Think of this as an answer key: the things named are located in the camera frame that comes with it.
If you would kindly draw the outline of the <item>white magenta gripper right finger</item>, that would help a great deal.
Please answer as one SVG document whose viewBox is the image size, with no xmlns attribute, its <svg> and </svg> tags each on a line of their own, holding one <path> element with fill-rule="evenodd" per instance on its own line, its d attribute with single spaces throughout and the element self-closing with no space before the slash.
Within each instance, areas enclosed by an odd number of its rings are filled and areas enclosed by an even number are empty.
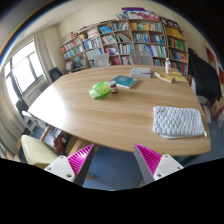
<svg viewBox="0 0 224 224">
<path fill-rule="evenodd" d="M 160 155 L 140 144 L 135 144 L 134 155 L 146 184 L 183 169 L 183 166 L 172 156 Z"/>
</svg>

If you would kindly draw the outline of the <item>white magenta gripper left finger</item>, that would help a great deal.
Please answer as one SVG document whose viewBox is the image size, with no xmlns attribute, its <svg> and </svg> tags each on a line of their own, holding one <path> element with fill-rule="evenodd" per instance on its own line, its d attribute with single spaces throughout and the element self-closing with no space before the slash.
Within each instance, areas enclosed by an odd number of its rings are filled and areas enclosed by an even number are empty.
<svg viewBox="0 0 224 224">
<path fill-rule="evenodd" d="M 94 145 L 90 144 L 68 157 L 59 156 L 45 168 L 45 171 L 82 186 L 94 154 Z"/>
</svg>

